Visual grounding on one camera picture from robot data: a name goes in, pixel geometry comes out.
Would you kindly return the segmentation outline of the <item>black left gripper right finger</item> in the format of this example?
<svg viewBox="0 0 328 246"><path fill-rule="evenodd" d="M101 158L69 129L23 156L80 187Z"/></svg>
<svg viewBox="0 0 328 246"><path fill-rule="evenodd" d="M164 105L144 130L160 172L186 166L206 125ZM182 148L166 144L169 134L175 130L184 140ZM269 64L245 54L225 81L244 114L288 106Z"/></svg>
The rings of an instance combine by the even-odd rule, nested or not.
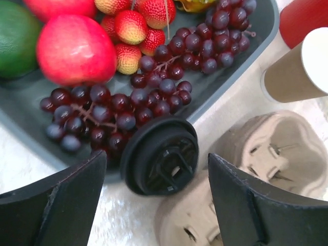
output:
<svg viewBox="0 0 328 246"><path fill-rule="evenodd" d="M277 188L208 155L224 245L327 245L327 202Z"/></svg>

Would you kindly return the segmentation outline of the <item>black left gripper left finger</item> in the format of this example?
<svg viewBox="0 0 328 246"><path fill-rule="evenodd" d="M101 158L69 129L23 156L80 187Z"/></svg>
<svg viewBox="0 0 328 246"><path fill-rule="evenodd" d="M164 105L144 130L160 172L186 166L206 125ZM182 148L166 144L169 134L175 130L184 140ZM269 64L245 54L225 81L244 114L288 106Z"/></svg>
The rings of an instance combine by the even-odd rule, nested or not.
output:
<svg viewBox="0 0 328 246"><path fill-rule="evenodd" d="M87 245L107 156L1 194L1 245Z"/></svg>

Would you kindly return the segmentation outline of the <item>black cup lid top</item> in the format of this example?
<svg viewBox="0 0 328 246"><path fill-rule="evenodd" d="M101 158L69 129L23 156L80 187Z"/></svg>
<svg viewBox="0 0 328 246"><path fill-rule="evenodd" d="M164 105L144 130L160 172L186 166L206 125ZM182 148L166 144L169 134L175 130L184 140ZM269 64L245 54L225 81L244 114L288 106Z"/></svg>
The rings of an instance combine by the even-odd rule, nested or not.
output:
<svg viewBox="0 0 328 246"><path fill-rule="evenodd" d="M175 194L193 179L199 147L193 126L177 116L161 116L139 128L120 161L127 187L143 196Z"/></svg>

